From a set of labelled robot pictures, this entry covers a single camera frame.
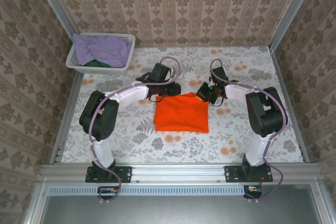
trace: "white plastic basket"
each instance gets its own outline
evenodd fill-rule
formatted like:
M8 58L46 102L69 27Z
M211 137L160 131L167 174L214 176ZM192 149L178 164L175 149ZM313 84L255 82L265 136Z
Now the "white plastic basket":
M67 61L65 62L65 65L68 68L74 68L78 72L81 72L81 73L101 73L101 74L110 74L110 75L119 75L119 76L120 75L125 76L127 74L127 68L132 59L133 50L135 46L135 36L134 35L132 34L109 34L109 33L81 33L81 35L86 35L88 37L113 36L113 37L118 37L120 39L123 39L125 41L131 41L132 47L131 47L130 55L127 59L126 66L123 68L99 68L99 67L84 67L84 66L78 65L76 51L75 51L75 43L74 43L68 54Z

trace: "beige wallpaper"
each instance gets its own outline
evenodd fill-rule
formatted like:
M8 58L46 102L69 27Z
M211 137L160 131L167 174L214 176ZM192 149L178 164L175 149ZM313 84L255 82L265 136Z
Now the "beige wallpaper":
M0 223L20 223L49 163L74 73L47 0L0 0Z
M77 32L137 45L267 44L290 0L61 0Z
M304 0L276 55L310 158L336 202L336 0Z

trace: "purple cable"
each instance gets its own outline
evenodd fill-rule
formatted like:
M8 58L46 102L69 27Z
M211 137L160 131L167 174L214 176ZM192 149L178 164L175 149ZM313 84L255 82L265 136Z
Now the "purple cable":
M210 64L210 71L211 71L211 73L212 73L218 80L224 81L224 82L229 83L229 84L233 84L233 85L241 86L241 87L246 88L246 89L251 89L251 90L253 90L253 91L256 90L256 91L259 91L259 92L263 93L264 95L266 95L267 97L269 97L270 99L272 99L272 100L274 101L274 103L278 106L278 108L279 108L279 110L280 110L280 112L281 112L281 115L282 115L282 127L281 127L281 129L280 129L278 132L274 133L274 134L269 138L269 140L268 140L268 142L267 142L267 145L266 145L266 148L265 148L265 151L264 151L264 153L263 153L263 157L262 157L262 158L264 159L265 163L266 163L267 165L269 165L269 167L271 167L272 169L276 170L276 171L280 174L281 178L280 178L278 184L276 185L276 187L275 187L275 188L274 188L268 195L263 196L263 197L259 198L258 200L266 199L266 198L268 198L269 196L271 196L271 195L272 195L272 194L279 188L279 186L281 185L281 183L282 183L282 181L283 181L283 173L282 173L278 168L276 168L275 166L273 166L273 165L271 165L271 164L269 164L269 163L267 162L267 160L266 160L266 154L267 154L267 151L268 151L268 149L269 149L269 147L270 147L270 145L271 145L271 143L272 143L273 138L276 137L277 135L279 135L279 134L284 130L284 128L286 127L286 113L285 113L285 110L283 109L283 107L281 106L281 104L277 101L277 99L275 99L275 97L273 97L271 94L269 94L268 92L264 91L263 89L260 89L260 88L257 88L257 87L251 87L251 86L249 86L249 85L242 84L242 83L240 83L240 82L227 81L227 80L224 80L224 79L218 77L218 76L215 74L215 72L213 71L213 64L214 64L215 61L219 61L221 67L223 66L223 63L222 63L222 61L221 61L220 59L214 59L214 60L211 62L211 64Z
M166 81L166 82L160 82L160 83L156 83L156 82L152 82L152 83L136 83L136 84L129 85L129 86L125 87L125 88L122 88L122 89L120 89L120 90L118 90L118 91L116 91L116 92L113 92L113 93L109 94L108 96L106 96L106 97L99 103L99 105L97 106L97 108L96 108L96 110L95 110L95 112L94 112L94 114L93 114L93 116L92 116L92 119L91 119L91 122L90 122L90 126L89 126L89 140L90 140L90 142L91 142L91 150L92 150L93 156L94 156L94 158L95 158L95 162L96 162L96 164L97 164L100 168L106 170L107 172L111 173L114 177L116 177L117 180L118 180L118 183L119 183L119 185L118 185L118 190L117 190L116 194L115 194L111 199L109 199L109 201L114 200L114 199L116 198L116 196L119 194L119 192L120 192L120 190L121 190L121 180L120 180L119 176L118 176L114 171L112 171L112 170L110 170L110 169L104 167L104 166L101 164L101 162L98 160L98 157L97 157L97 155L96 155L96 151L95 151L95 149L94 149L94 147L93 147L93 143L95 142L95 140L92 139L92 128L93 128L93 123L94 123L94 121L95 121L95 119L96 119L96 117L97 117L97 115L98 115L98 112L99 112L100 108L103 106L103 104L104 104L108 99L110 99L112 96L117 95L118 93L120 93L120 92L122 92L122 91L128 89L129 87L141 87L141 86L147 86L147 85L151 85L151 86L161 86L161 85L167 85L167 84L170 84L170 83L174 82L175 80L177 80L177 78L178 78L178 77L180 76L180 74L181 74L181 65L180 65L179 61L176 60L174 57L166 56L166 57L163 57L163 58L161 59L160 63L161 63L163 60L165 60L165 59L172 59L172 60L174 60L174 61L177 63L177 75L176 75L176 77L174 77L173 79L171 79L171 80L169 80L169 81ZM103 199L101 198L101 192L99 193L98 197L99 197L100 201L102 202Z

